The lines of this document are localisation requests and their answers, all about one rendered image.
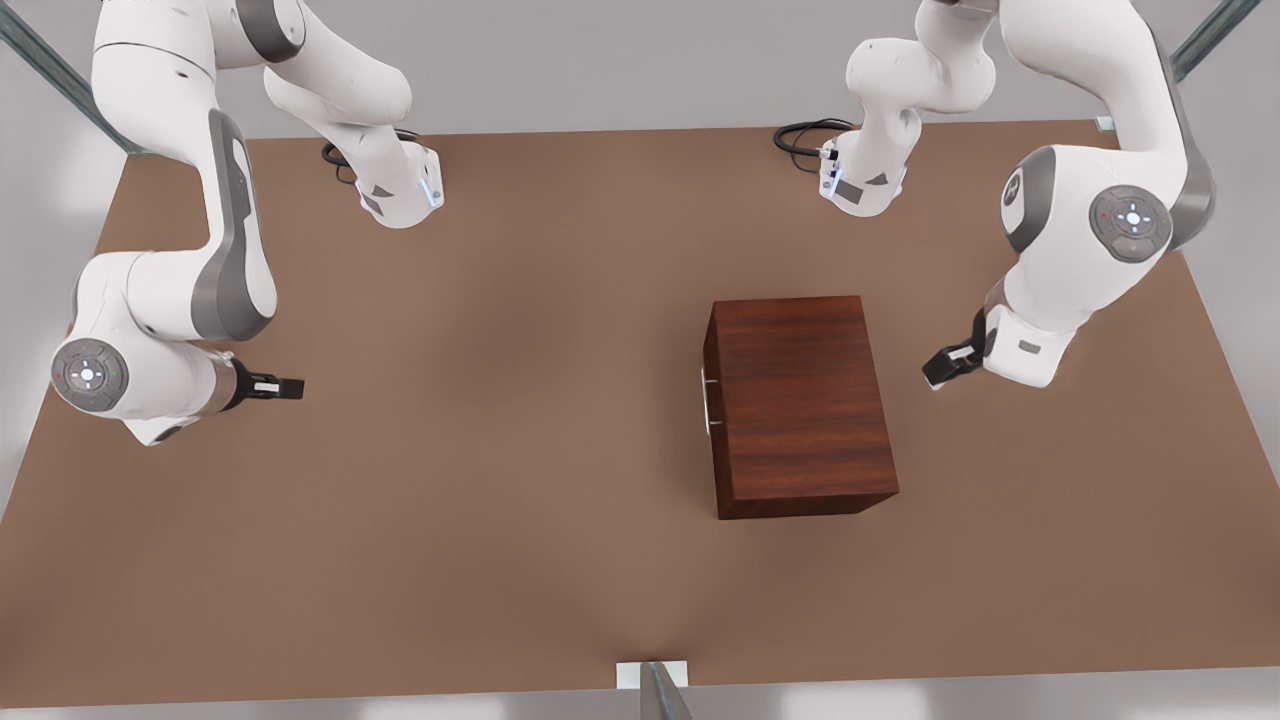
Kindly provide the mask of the dark wooden cabinet box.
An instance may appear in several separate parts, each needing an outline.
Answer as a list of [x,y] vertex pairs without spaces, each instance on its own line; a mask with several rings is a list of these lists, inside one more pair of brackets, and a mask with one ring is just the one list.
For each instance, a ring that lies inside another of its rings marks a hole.
[[703,365],[722,520],[856,514],[900,491],[861,300],[714,302]]

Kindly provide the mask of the silver frame post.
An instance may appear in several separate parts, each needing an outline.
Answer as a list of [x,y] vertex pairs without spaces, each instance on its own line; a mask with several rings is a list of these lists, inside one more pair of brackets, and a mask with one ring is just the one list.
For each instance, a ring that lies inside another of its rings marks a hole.
[[692,720],[682,688],[689,687],[685,660],[616,664],[616,687],[639,691],[639,720]]
[[0,40],[119,149],[129,155],[150,154],[147,149],[133,143],[108,123],[93,100],[88,81],[6,0],[0,0]]
[[1128,0],[1153,28],[1156,38],[1162,42],[1152,19],[1176,15],[1181,10],[1193,13],[1197,23],[1176,46],[1166,51],[1165,69],[1170,87],[1174,88],[1175,106],[1179,120],[1185,123],[1189,115],[1185,110],[1185,95],[1181,83],[1204,63],[1207,58],[1240,26],[1251,14],[1270,0]]

